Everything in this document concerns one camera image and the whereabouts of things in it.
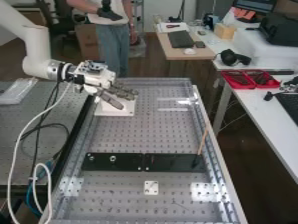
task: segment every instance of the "computer screen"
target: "computer screen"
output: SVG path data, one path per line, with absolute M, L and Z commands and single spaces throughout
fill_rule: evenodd
M 249 9 L 259 13 L 269 13 L 274 10 L 277 0 L 235 0 L 237 8 Z

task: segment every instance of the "cardboard box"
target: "cardboard box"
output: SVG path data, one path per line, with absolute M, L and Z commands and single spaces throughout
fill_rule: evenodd
M 80 43 L 82 59 L 100 60 L 100 43 L 96 34 L 96 25 L 77 25 L 76 35 Z
M 235 33 L 235 27 L 233 26 L 227 27 L 222 23 L 217 23 L 214 33 L 221 39 L 233 39 Z
M 27 17 L 27 19 L 29 19 L 36 25 L 40 25 L 40 26 L 47 26 L 47 23 L 45 23 L 45 19 L 44 19 L 44 16 L 41 14 L 40 11 L 37 12 L 31 12 L 31 11 L 23 11 L 21 12 L 23 16 Z

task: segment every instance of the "pegboard surface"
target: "pegboard surface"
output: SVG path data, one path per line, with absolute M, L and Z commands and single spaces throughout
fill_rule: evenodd
M 206 124 L 189 79 L 125 79 L 125 84 L 140 92 L 136 116 L 88 115 L 55 192 L 52 222 L 237 223 L 209 136 L 205 173 L 81 171 L 86 152 L 197 153 Z M 144 195 L 146 180 L 158 181 L 157 196 Z
M 82 176 L 80 196 L 70 200 L 72 220 L 221 221 L 215 193 L 204 174 L 84 172 Z M 146 180 L 158 181 L 158 195 L 144 194 Z
M 0 83 L 0 90 L 5 90 L 11 84 Z M 55 84 L 53 82 L 39 82 L 19 105 L 0 106 L 0 185 L 7 185 L 15 141 L 19 133 L 29 120 L 43 111 Z M 65 87 L 65 84 L 60 85 L 60 94 Z M 85 99 L 86 94 L 74 94 L 70 88 L 44 124 L 62 123 L 70 131 Z M 29 155 L 33 155 L 35 152 L 35 137 L 36 134 L 32 134 L 23 143 L 23 150 Z M 41 130 L 37 162 L 45 162 L 53 156 L 64 145 L 65 139 L 66 133 L 62 129 L 45 128 Z M 31 166 L 32 158 L 24 155 L 19 148 L 12 185 L 28 184 Z
M 188 153 L 198 151 L 186 88 L 136 87 L 134 117 L 101 117 L 89 152 Z

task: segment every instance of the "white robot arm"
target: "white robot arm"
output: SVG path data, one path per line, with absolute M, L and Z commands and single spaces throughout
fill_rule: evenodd
M 35 25 L 4 0 L 0 0 L 0 25 L 25 42 L 23 70 L 27 75 L 73 82 L 80 90 L 101 97 L 118 110 L 124 105 L 117 98 L 134 100 L 137 92 L 116 83 L 116 74 L 105 64 L 85 61 L 74 66 L 51 59 L 48 28 Z

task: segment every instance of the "jeans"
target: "jeans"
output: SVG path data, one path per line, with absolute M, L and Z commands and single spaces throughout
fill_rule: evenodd
M 117 77 L 128 75 L 129 28 L 128 25 L 96 25 L 100 54 Z

